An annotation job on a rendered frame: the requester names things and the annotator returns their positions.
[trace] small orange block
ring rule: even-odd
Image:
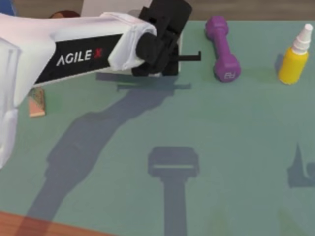
[[[46,115],[45,94],[43,88],[32,88],[28,94],[28,103],[30,117],[41,117]]]

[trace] yellow bottle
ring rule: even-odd
[[[296,37],[293,46],[287,50],[278,72],[278,78],[284,84],[291,85],[300,79],[309,58],[308,49],[311,43],[312,31],[313,26],[305,24],[301,33]]]

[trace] bottle body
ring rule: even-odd
[[[288,85],[298,82],[308,58],[308,52],[299,55],[289,48],[278,72],[279,80]]]

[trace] blue object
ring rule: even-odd
[[[16,16],[16,10],[12,0],[0,0],[0,13]]]

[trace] red x letter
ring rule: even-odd
[[[103,49],[102,48],[97,48],[95,50],[95,54],[94,54],[94,58],[101,58],[102,57],[102,52],[103,52]]]

